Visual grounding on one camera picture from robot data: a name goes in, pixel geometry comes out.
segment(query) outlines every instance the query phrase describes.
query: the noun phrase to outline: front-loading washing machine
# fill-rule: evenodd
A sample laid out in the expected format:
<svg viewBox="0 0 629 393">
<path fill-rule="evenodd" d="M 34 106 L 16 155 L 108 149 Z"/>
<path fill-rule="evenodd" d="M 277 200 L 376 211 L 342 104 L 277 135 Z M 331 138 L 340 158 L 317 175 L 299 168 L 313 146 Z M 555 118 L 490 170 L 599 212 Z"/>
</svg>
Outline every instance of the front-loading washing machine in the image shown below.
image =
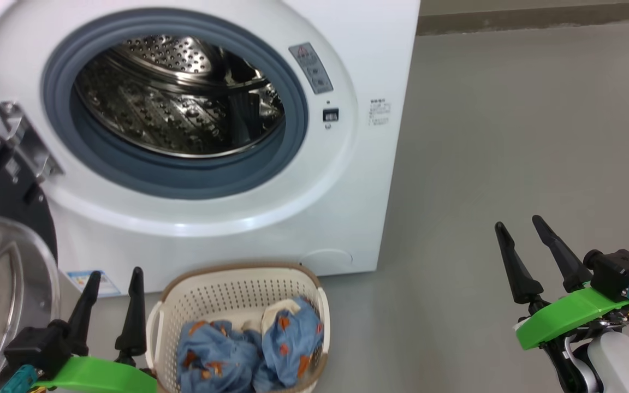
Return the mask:
<svg viewBox="0 0 629 393">
<path fill-rule="evenodd" d="M 132 266 L 147 291 L 233 261 L 375 270 L 418 10 L 0 0 L 7 197 L 47 201 L 60 270 L 101 295 Z"/>
</svg>

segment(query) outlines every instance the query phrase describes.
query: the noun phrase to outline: floor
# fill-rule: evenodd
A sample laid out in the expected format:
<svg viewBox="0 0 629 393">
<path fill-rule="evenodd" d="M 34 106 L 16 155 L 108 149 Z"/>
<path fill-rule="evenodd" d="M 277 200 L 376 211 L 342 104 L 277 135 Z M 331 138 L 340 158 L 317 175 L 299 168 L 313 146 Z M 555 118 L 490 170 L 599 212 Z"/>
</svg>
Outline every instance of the floor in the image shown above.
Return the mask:
<svg viewBox="0 0 629 393">
<path fill-rule="evenodd" d="M 322 279 L 333 325 L 317 391 L 560 391 L 547 357 L 519 348 L 526 306 L 492 229 L 504 221 L 557 299 L 533 214 L 579 256 L 629 249 L 629 24 L 417 38 L 379 270 Z M 126 307 L 98 301 L 92 355 L 115 358 Z"/>
</svg>

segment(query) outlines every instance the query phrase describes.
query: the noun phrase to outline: gray rubber seal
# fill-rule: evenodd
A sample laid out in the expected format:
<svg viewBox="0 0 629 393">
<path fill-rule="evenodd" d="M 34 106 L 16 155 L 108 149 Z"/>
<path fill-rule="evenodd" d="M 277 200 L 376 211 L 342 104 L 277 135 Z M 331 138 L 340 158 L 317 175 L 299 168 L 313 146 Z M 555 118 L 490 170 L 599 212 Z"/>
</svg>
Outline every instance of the gray rubber seal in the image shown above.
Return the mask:
<svg viewBox="0 0 629 393">
<path fill-rule="evenodd" d="M 194 35 L 244 57 L 272 82 L 287 121 L 253 149 L 215 159 L 168 157 L 122 141 L 89 114 L 74 92 L 74 80 L 103 50 L 129 37 L 154 34 Z M 85 25 L 50 57 L 42 93 L 50 123 L 72 154 L 109 181 L 158 197 L 210 199 L 260 186 L 289 164 L 307 131 L 305 93 L 275 50 L 236 25 L 182 10 L 132 10 Z"/>
</svg>

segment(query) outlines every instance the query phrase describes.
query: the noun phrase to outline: door hinge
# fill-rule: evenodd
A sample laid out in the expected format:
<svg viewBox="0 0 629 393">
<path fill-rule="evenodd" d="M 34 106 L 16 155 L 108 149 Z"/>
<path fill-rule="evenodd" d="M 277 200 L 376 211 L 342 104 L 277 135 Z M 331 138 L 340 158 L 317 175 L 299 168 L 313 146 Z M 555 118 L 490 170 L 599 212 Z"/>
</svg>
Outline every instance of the door hinge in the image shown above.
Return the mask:
<svg viewBox="0 0 629 393">
<path fill-rule="evenodd" d="M 0 102 L 0 117 L 7 127 L 7 145 L 19 153 L 25 164 L 31 168 L 37 182 L 53 175 L 63 175 L 50 150 L 28 122 L 21 107 L 12 100 Z"/>
</svg>

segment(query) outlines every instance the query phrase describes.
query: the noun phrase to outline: plastic basket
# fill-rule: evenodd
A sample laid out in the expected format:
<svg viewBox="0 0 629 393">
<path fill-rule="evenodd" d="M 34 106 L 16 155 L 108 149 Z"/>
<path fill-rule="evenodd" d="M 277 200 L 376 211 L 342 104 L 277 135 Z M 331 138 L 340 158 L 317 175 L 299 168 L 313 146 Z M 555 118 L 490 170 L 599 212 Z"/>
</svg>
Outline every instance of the plastic basket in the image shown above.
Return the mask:
<svg viewBox="0 0 629 393">
<path fill-rule="evenodd" d="M 324 343 L 299 384 L 281 393 L 310 393 L 327 364 L 329 304 L 317 276 L 295 264 L 237 264 L 192 271 L 172 281 L 147 321 L 147 365 L 168 393 L 181 393 L 176 382 L 176 347 L 182 326 L 200 319 L 229 319 L 242 326 L 260 319 L 277 301 L 305 296 L 324 324 Z"/>
</svg>

